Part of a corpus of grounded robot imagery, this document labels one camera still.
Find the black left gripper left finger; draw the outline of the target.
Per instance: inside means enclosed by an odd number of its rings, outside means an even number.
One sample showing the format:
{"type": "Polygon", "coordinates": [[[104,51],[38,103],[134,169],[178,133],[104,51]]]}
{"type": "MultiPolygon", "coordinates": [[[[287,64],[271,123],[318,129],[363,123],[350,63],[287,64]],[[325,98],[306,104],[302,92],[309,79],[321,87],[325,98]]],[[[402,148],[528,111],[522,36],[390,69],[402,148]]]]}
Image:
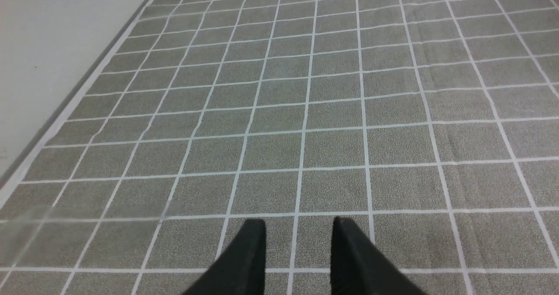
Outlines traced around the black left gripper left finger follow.
{"type": "Polygon", "coordinates": [[[226,250],[184,291],[185,295],[263,295],[266,224],[247,219],[226,250]]]}

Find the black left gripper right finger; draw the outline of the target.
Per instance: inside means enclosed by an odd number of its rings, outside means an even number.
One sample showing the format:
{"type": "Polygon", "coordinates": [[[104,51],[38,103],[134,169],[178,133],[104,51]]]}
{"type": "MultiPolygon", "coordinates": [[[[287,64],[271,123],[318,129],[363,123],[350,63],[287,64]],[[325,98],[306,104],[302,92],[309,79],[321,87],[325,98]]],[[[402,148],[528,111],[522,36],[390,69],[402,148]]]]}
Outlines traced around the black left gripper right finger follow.
{"type": "Polygon", "coordinates": [[[348,217],[333,221],[330,289],[332,295],[425,295],[348,217]]]}

